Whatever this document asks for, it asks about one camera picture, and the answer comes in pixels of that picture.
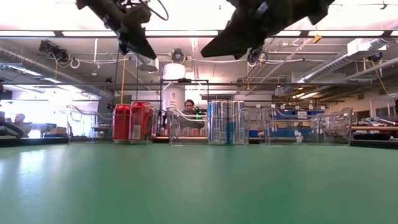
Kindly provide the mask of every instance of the blue and silver can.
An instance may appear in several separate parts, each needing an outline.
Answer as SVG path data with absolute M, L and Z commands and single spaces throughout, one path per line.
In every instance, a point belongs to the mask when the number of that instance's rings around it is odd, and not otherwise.
M 244 144 L 244 101 L 228 101 L 228 144 Z
M 228 102 L 212 100 L 208 107 L 208 142 L 210 144 L 227 144 Z

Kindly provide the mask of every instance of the white cylinder tank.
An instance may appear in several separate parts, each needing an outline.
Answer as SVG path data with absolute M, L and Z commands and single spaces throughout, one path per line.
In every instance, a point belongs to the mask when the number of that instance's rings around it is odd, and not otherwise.
M 176 80 L 185 78 L 185 66 L 178 63 L 170 63 L 164 66 L 163 79 Z M 170 85 L 163 91 L 162 109 L 166 110 L 169 107 L 177 107 L 184 110 L 185 102 L 185 86 Z

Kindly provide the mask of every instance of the ceiling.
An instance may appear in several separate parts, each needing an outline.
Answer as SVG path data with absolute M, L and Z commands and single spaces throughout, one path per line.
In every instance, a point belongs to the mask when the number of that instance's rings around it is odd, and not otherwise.
M 4 10 L 0 15 L 0 29 L 3 30 L 104 30 L 102 22 L 89 10 L 77 10 L 71 0 L 38 0 L 35 7 L 46 13 L 38 13 L 32 10 L 32 1 L 22 0 L 21 4 L 14 1 L 0 0 L 9 10 Z M 389 4 L 385 9 L 381 9 L 383 1 L 377 0 L 337 0 L 330 8 L 329 15 L 322 20 L 317 27 L 312 26 L 305 18 L 287 29 L 396 29 L 398 28 L 398 16 L 396 1 L 384 1 Z M 224 0 L 163 0 L 167 7 L 170 20 L 161 21 L 159 18 L 152 17 L 151 22 L 146 24 L 147 29 L 173 30 L 173 29 L 223 29 L 228 21 L 233 7 Z M 156 11 L 161 10 L 154 3 L 152 6 Z M 2 47 L 8 44 L 16 45 L 24 52 L 42 57 L 42 62 L 55 66 L 55 60 L 50 55 L 44 55 L 38 51 L 42 39 L 3 39 L 0 40 Z M 104 82 L 106 78 L 121 82 L 123 74 L 123 61 L 116 63 L 116 59 L 122 59 L 118 55 L 117 39 L 62 39 L 48 38 L 51 43 L 68 51 L 71 57 L 85 61 L 77 69 L 71 67 L 65 70 L 82 78 L 85 82 Z M 267 39 L 265 48 L 268 56 L 268 63 L 256 72 L 250 73 L 251 77 L 265 77 L 270 72 L 272 75 L 267 77 L 265 82 L 273 82 L 278 78 L 287 77 L 289 80 L 292 73 L 305 73 L 325 60 L 346 50 L 346 44 L 353 39 L 322 39 L 317 44 L 311 41 L 309 44 L 298 49 L 305 39 Z M 211 38 L 198 38 L 197 50 L 200 51 Z M 198 76 L 201 79 L 209 79 L 211 82 L 236 82 L 239 78 L 247 77 L 246 56 L 242 60 L 235 61 L 232 57 L 203 58 L 199 53 L 194 55 L 195 46 L 192 38 L 163 38 L 149 39 L 149 42 L 158 55 L 160 69 L 166 64 L 171 63 L 170 53 L 173 49 L 182 49 L 183 53 L 189 58 L 199 60 Z M 295 54 L 289 60 L 305 59 L 299 62 L 288 62 L 283 66 L 279 64 L 295 50 Z M 397 45 L 392 45 L 384 52 L 384 59 L 389 60 L 397 57 Z M 188 77 L 193 77 L 192 60 L 184 62 Z M 337 72 L 352 75 L 363 69 L 362 62 L 352 63 L 343 67 Z M 140 82 L 158 82 L 159 73 L 148 73 L 137 70 L 136 61 L 126 61 L 126 83 L 135 83 L 137 77 Z

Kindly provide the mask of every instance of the table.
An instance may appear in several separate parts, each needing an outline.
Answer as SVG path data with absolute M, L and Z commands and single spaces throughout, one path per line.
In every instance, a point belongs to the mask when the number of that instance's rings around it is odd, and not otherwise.
M 398 151 L 0 148 L 1 223 L 396 223 Z

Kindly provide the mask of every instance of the green tabletop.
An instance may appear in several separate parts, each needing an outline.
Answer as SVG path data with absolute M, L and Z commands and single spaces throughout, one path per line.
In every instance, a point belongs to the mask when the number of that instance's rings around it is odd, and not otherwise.
M 336 146 L 0 149 L 0 223 L 398 222 L 398 151 Z

